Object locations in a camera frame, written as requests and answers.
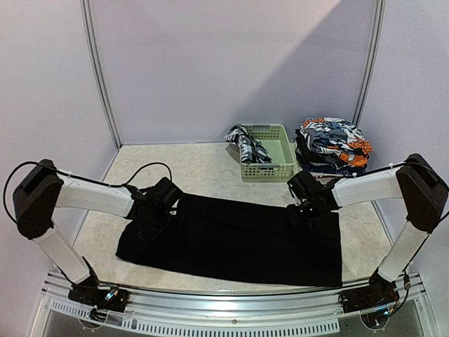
orange patterned fabric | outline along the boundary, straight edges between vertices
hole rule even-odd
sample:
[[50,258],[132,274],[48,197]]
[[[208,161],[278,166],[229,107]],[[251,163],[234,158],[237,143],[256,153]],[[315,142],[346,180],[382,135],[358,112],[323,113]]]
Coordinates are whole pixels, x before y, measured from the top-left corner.
[[340,118],[308,119],[302,123],[300,133],[312,152],[337,169],[345,166],[365,168],[368,154],[373,151],[361,130]]

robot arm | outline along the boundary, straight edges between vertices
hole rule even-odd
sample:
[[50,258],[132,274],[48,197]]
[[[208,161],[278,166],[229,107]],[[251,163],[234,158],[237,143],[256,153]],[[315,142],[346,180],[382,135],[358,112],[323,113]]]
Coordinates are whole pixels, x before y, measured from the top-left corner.
[[329,212],[344,206],[380,199],[404,200],[408,211],[405,225],[370,278],[370,286],[342,293],[345,312],[388,303],[393,292],[398,296],[395,279],[440,223],[448,198],[447,185],[419,154],[412,154],[391,168],[357,178],[335,179],[326,185],[301,171],[288,185],[302,201],[300,212],[312,227],[314,221],[322,221]]
[[110,213],[145,221],[158,232],[172,219],[170,209],[181,195],[167,178],[143,193],[132,185],[112,187],[71,177],[44,159],[14,190],[13,203],[20,234],[33,240],[72,283],[70,299],[88,305],[102,303],[104,309],[123,311],[127,292],[114,289],[114,300],[110,300],[110,292],[98,288],[100,283],[90,265],[54,223],[54,209],[71,207]]

stack of folded clothes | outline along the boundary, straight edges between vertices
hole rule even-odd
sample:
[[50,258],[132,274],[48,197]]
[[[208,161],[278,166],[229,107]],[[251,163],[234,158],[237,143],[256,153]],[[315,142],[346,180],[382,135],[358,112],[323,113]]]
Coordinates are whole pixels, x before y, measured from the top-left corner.
[[324,117],[307,119],[296,130],[296,157],[314,176],[365,173],[371,144],[349,121]]

black cable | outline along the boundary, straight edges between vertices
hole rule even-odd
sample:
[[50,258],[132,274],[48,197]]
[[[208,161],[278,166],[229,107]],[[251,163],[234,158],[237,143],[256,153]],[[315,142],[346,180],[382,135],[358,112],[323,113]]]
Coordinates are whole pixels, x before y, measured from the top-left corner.
[[168,169],[168,173],[169,173],[169,175],[170,175],[170,181],[172,181],[171,170],[170,170],[170,168],[168,167],[168,165],[165,164],[165,163],[161,163],[161,162],[159,162],[159,161],[154,161],[154,162],[152,162],[152,163],[148,163],[148,164],[145,164],[144,166],[141,166],[136,172],[134,172],[134,174],[131,176],[131,178],[129,178],[128,181],[127,181],[126,183],[123,183],[122,185],[127,185],[127,184],[129,184],[131,181],[133,181],[133,179],[136,177],[136,175],[137,175],[139,172],[141,172],[141,170],[143,170],[143,169],[145,169],[145,168],[147,168],[148,166],[151,166],[151,165],[162,165],[162,166],[165,166],[165,167]]
[[[361,175],[354,176],[353,178],[363,177],[363,176],[367,176],[367,175],[370,175],[370,174],[373,174],[373,173],[382,172],[382,171],[386,171],[386,170],[389,170],[389,169],[395,169],[396,167],[402,167],[402,166],[419,166],[419,167],[425,169],[431,175],[433,175],[437,179],[438,182],[441,182],[443,184],[446,192],[449,194],[449,186],[448,186],[448,184],[446,183],[446,181],[444,181],[442,179],[442,177],[440,177],[437,174],[437,172],[435,172],[433,169],[429,168],[428,166],[425,166],[425,165],[423,165],[421,163],[416,163],[416,162],[413,162],[413,161],[404,161],[402,163],[397,163],[397,164],[394,164],[394,165],[391,165],[391,166],[385,166],[385,167],[382,167],[382,168],[377,168],[375,170],[363,173]],[[438,223],[441,223],[442,221],[444,221],[448,216],[449,216],[449,211],[446,212],[446,214],[440,218]]]
[[401,304],[397,307],[397,309],[394,309],[394,311],[391,313],[391,314],[389,314],[388,315],[388,317],[391,317],[391,316],[393,316],[394,314],[396,314],[398,311],[399,311],[399,309],[401,309],[402,307],[403,307],[403,305],[406,303],[406,301],[407,301],[407,297],[408,297],[408,293],[410,292],[410,289],[407,289],[407,291],[406,291],[406,296],[404,297],[404,299],[403,299],[403,301],[401,302]]
[[104,323],[107,318],[107,312],[100,312],[95,308],[89,312],[89,318],[93,321],[97,321],[99,323]]
[[81,176],[76,176],[76,175],[74,175],[74,174],[71,174],[71,173],[68,173],[68,172],[64,172],[64,171],[58,170],[58,169],[55,168],[55,167],[43,165],[43,164],[41,164],[41,163],[38,163],[37,161],[24,161],[23,163],[17,165],[17,166],[11,171],[11,173],[10,173],[9,176],[8,176],[8,178],[6,179],[6,182],[5,182],[5,185],[4,185],[4,188],[3,188],[3,208],[5,209],[6,215],[7,215],[7,216],[11,219],[11,221],[13,221],[15,224],[17,224],[17,221],[16,221],[16,219],[14,219],[14,217],[12,216],[11,212],[10,212],[9,209],[8,209],[8,206],[6,205],[6,192],[7,192],[7,189],[8,189],[8,185],[9,185],[9,183],[10,183],[10,181],[11,181],[11,178],[15,175],[15,173],[16,173],[19,169],[21,169],[23,166],[27,166],[27,165],[40,166],[40,167],[43,167],[43,168],[45,168],[45,169],[52,170],[52,171],[54,171],[54,172],[60,174],[61,176],[72,177],[72,178],[74,178],[74,179],[79,179],[79,180],[82,180],[82,181],[86,181],[86,182],[88,182],[88,183],[93,183],[93,184],[96,184],[96,185],[101,185],[101,186],[105,186],[105,187],[113,187],[113,188],[118,188],[118,187],[126,186],[127,184],[129,184],[129,183],[136,177],[136,175],[137,175],[139,172],[141,172],[142,169],[145,169],[145,168],[147,168],[148,166],[151,166],[151,165],[162,165],[162,166],[165,166],[165,167],[168,169],[168,173],[169,173],[169,176],[170,176],[170,181],[172,181],[172,179],[173,179],[173,176],[172,176],[170,167],[168,167],[167,164],[161,163],[161,162],[159,162],[159,161],[154,161],[154,162],[152,162],[152,163],[148,163],[148,164],[145,164],[145,165],[141,166],[136,172],[134,172],[134,174],[131,176],[131,178],[128,179],[128,181],[126,181],[125,183],[122,183],[122,184],[118,184],[118,185],[107,184],[107,183],[104,183],[104,182],[101,182],[101,181],[98,181],[98,180],[93,180],[93,179],[89,179],[89,178],[85,178],[85,177],[81,177]]

metal frame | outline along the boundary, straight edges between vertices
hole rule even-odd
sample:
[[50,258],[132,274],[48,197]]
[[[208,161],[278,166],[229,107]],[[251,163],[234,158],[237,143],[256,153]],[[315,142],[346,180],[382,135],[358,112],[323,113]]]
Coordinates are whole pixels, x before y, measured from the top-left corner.
[[84,29],[86,31],[86,39],[89,54],[91,56],[92,69],[97,82],[98,93],[105,113],[105,119],[109,132],[111,133],[112,141],[117,149],[120,149],[122,142],[120,140],[119,129],[117,127],[114,114],[112,113],[111,103],[107,95],[105,78],[100,63],[100,56],[98,55],[97,42],[95,40],[95,31],[93,29],[93,19],[91,11],[91,3],[89,0],[81,0],[81,12],[83,14]]
[[373,77],[374,64],[379,48],[380,31],[382,29],[382,21],[384,18],[385,0],[376,1],[376,10],[374,15],[373,30],[371,31],[370,45],[368,47],[368,54],[365,63],[365,69],[363,71],[363,81],[360,93],[357,99],[356,111],[352,119],[352,123],[358,126],[365,106],[366,98],[368,96],[368,90],[370,88],[371,78]]
[[[415,301],[419,310],[424,335],[437,336],[419,274],[412,273],[410,281],[409,299]],[[350,282],[342,289],[367,283],[367,279]],[[397,285],[403,298],[401,279]],[[42,336],[51,310],[91,322],[86,318],[91,308],[68,300],[69,289],[70,283],[61,274],[48,273],[31,336]],[[343,313],[337,300],[342,289],[310,291],[309,288],[309,292],[289,290],[270,296],[220,292],[208,296],[128,288],[130,301],[125,313],[110,312],[105,326],[167,337],[322,336],[340,330],[339,318],[359,315]]]
[[387,221],[385,220],[384,213],[382,212],[382,207],[379,205],[378,201],[372,201],[371,204],[373,205],[373,208],[377,214],[377,217],[380,220],[380,223],[382,224],[382,227],[384,228],[385,234],[387,235],[388,241],[390,241],[390,244],[393,246],[394,240],[393,235],[391,235],[390,229],[387,226]]

